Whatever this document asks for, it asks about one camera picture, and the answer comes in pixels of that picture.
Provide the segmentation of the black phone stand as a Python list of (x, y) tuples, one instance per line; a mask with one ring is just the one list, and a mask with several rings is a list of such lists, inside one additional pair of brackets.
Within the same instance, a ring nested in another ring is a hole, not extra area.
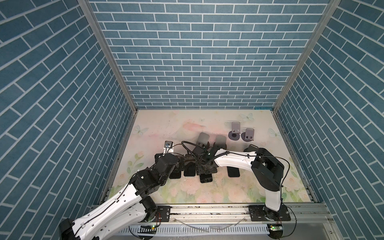
[(170, 176), (169, 176), (169, 179), (180, 179), (182, 177), (182, 172), (180, 171), (173, 171)]

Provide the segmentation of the black phone pink case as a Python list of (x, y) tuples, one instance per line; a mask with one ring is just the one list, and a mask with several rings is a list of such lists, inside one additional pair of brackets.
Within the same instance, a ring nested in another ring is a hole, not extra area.
[(228, 176), (230, 178), (239, 178), (240, 177), (240, 170), (238, 168), (234, 167), (227, 167)]

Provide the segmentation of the grey phone stand front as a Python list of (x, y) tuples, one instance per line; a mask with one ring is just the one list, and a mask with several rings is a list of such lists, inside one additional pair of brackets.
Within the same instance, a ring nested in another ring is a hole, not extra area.
[(247, 128), (243, 133), (241, 133), (241, 138), (245, 142), (251, 142), (254, 140), (255, 130)]

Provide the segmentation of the dark round stand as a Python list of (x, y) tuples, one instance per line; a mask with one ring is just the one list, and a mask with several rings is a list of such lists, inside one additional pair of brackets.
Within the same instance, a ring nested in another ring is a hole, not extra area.
[(259, 149), (258, 146), (255, 146), (253, 144), (250, 144), (246, 149), (244, 149), (244, 152), (245, 153), (249, 153), (249, 152), (257, 152)]

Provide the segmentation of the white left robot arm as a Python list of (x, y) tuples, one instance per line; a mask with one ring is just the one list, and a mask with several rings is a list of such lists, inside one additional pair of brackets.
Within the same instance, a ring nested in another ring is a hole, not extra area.
[(132, 224), (152, 220), (157, 205), (151, 198), (169, 179), (181, 156), (159, 155), (149, 168), (135, 173), (129, 183), (90, 213), (59, 224), (62, 240), (107, 240)]

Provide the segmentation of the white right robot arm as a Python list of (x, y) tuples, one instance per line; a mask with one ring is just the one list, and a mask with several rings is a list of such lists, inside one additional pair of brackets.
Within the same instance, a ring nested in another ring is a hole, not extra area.
[(281, 189), (285, 166), (264, 148), (250, 147), (250, 149), (251, 152), (241, 153), (213, 147), (209, 150), (192, 152), (196, 175), (203, 184), (213, 181), (212, 174), (218, 172), (218, 167), (253, 172), (261, 187), (265, 189), (266, 199), (263, 208), (265, 218), (278, 221), (281, 216)]

